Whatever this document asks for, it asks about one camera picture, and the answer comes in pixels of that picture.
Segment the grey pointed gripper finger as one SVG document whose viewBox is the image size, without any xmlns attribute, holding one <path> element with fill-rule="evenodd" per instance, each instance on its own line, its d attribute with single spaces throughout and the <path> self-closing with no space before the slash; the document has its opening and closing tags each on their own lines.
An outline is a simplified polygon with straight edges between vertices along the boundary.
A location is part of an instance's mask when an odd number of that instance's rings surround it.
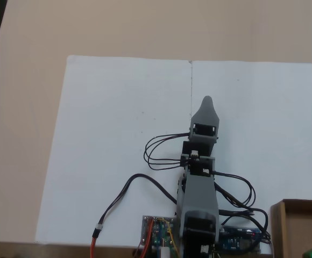
<svg viewBox="0 0 312 258">
<path fill-rule="evenodd" d="M 218 126 L 219 117 L 215 111 L 213 100 L 210 96 L 205 96 L 198 111 L 192 116 L 191 125 L 201 124 L 208 126 Z"/>
</svg>

